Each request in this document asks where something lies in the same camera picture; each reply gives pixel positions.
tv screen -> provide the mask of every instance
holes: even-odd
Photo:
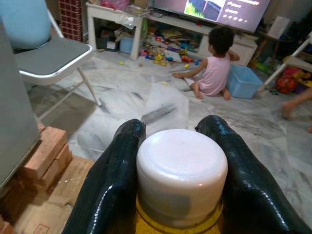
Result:
[[[254,32],[271,0],[154,0],[154,7]]]

blue plastic basket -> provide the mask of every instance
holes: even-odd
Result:
[[[227,88],[233,97],[251,99],[262,84],[249,67],[231,65]]]
[[[131,54],[134,38],[122,37],[120,40],[120,52]]]

white stand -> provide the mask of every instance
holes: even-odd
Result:
[[[96,34],[94,29],[94,18],[99,18],[102,20],[109,20],[118,23],[119,18],[122,15],[130,15],[123,11],[114,10],[108,7],[99,6],[96,4],[91,4],[89,2],[86,3],[88,8],[88,36],[89,36],[89,44],[94,48],[97,49],[96,44]],[[139,54],[139,43],[141,38],[141,27],[142,27],[143,18],[135,17],[134,26],[136,27],[133,47],[131,51],[130,58],[133,60],[137,60]]]
[[[191,30],[191,31],[203,34],[203,38],[201,40],[198,52],[192,53],[192,52],[188,51],[188,54],[198,56],[198,57],[202,57],[202,58],[205,58],[207,56],[212,55],[208,51],[208,46],[209,46],[208,34],[212,30],[212,28],[207,27],[207,26],[203,26],[203,25],[198,26],[198,25],[196,25],[196,23],[194,23],[192,21],[187,21],[184,19],[174,18],[174,17],[170,17],[170,16],[164,16],[161,18],[157,18],[154,16],[148,16],[147,18],[150,20],[166,23],[166,24],[169,24],[172,26],[184,28],[187,30]],[[257,44],[253,40],[241,38],[239,36],[235,36],[234,44],[233,44],[231,50],[233,50],[234,52],[239,54],[240,61],[237,61],[234,63],[237,65],[247,66],[256,49],[257,49]]]
[[[88,30],[89,30],[89,44],[96,49],[96,38],[95,38],[95,29],[94,29],[94,18],[99,18],[103,20],[114,21],[118,23],[120,15],[128,15],[123,11],[116,10],[114,11],[111,8],[102,7],[96,4],[86,3],[88,8]],[[208,34],[212,30],[212,28],[207,26],[198,26],[196,23],[184,19],[174,18],[170,16],[164,16],[161,18],[156,18],[153,16],[147,16],[148,19],[166,23],[172,26],[176,26],[179,28],[184,28],[187,30],[195,31],[203,34],[203,38],[201,40],[198,53],[188,52],[190,55],[195,55],[198,57],[205,58],[207,56],[211,56],[208,51]],[[131,58],[133,60],[137,60],[139,54],[139,45],[140,45],[140,37],[141,37],[141,27],[142,27],[143,18],[135,17],[134,25],[136,27],[133,47],[131,51]],[[247,66],[250,59],[252,58],[255,50],[257,48],[257,44],[250,39],[240,38],[239,36],[235,36],[234,45],[231,48],[234,52],[238,53],[240,56],[240,61],[235,62],[238,65]]]

pink dress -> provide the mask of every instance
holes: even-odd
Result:
[[[208,66],[201,78],[185,78],[185,81],[191,85],[198,80],[199,90],[208,96],[215,96],[226,86],[230,71],[230,55],[226,54],[223,58],[207,57]]]

wall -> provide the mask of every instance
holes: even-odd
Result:
[[[289,18],[291,22],[300,21],[312,9],[312,0],[272,0],[264,21],[270,22],[276,16]]]
[[[52,16],[56,20],[60,20],[59,17],[59,1],[58,0],[45,0]]]

